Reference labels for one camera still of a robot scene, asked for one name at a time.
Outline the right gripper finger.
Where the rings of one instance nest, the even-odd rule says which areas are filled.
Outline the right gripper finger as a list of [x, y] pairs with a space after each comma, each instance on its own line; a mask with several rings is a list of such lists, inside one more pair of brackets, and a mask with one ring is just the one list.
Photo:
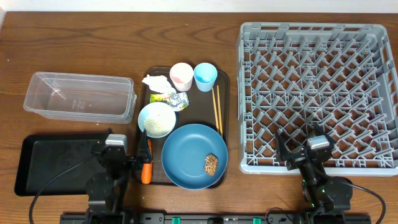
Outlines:
[[286, 145], [278, 131], [275, 133], [275, 138], [277, 140], [276, 161], [284, 162], [289, 159], [288, 155], [290, 152], [287, 150]]
[[335, 145], [335, 140], [326, 132], [324, 132], [324, 130], [316, 122], [313, 122], [313, 128], [316, 136], [324, 136], [331, 145]]

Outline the light blue bowl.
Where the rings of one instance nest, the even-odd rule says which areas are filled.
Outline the light blue bowl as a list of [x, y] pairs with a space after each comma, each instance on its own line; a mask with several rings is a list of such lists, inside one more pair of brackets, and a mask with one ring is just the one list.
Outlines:
[[162, 138], [170, 133], [176, 123], [175, 111], [166, 103], [149, 103], [141, 109], [138, 126], [150, 138]]

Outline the green foil wrapper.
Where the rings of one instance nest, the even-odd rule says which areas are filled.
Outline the green foil wrapper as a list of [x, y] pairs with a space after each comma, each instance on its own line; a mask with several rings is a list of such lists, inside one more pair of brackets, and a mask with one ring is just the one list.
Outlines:
[[189, 99], [186, 92], [151, 94], [150, 103], [154, 102], [166, 103], [174, 111], [181, 111], [189, 106]]

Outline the white tissue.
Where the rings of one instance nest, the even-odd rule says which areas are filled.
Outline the white tissue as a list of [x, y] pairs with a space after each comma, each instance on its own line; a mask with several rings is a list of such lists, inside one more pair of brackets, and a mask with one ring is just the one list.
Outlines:
[[149, 86], [150, 90], [157, 93], [176, 93], [175, 88], [169, 83], [164, 75], [150, 76], [149, 74], [142, 80], [143, 83]]

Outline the pink cup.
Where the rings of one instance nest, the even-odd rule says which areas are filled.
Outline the pink cup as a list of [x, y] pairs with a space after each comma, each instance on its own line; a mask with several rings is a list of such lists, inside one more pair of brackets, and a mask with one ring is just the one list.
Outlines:
[[193, 68], [187, 63], [176, 63], [170, 69], [170, 78], [178, 91], [188, 91], [192, 86]]

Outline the light blue cup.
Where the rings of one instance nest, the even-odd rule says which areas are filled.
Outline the light blue cup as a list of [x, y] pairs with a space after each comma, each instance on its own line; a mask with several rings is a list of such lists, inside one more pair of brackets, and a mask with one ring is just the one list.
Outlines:
[[210, 63], [200, 63], [194, 68], [195, 83], [202, 92], [208, 92], [213, 88], [217, 76], [216, 67]]

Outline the white rice pile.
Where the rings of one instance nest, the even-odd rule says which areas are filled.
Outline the white rice pile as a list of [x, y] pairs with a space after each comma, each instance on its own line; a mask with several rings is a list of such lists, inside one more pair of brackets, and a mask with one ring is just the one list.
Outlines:
[[174, 126], [174, 119], [168, 116], [153, 114], [144, 120], [144, 129], [148, 135], [159, 138], [169, 133]]

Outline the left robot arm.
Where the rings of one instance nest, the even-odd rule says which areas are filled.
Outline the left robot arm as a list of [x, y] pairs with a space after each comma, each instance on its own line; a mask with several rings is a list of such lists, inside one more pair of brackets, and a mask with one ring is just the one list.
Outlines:
[[127, 137], [108, 129], [91, 149], [92, 155], [105, 168], [86, 183], [88, 221], [90, 223], [129, 223], [131, 215], [122, 209], [124, 194], [132, 171], [141, 172], [141, 182], [152, 181], [152, 143], [143, 131], [136, 156], [127, 156]]

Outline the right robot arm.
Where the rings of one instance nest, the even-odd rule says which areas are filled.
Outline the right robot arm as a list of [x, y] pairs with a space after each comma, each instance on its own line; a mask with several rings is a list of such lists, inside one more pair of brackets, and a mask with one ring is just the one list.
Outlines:
[[344, 177], [326, 174], [323, 163], [332, 157], [336, 142], [318, 124], [315, 135], [297, 152], [289, 152], [280, 134], [276, 134], [276, 160], [284, 162], [288, 170], [298, 169], [303, 177], [302, 190], [312, 208], [295, 219], [296, 223], [321, 223], [326, 220], [345, 222], [344, 213], [351, 208], [352, 182]]

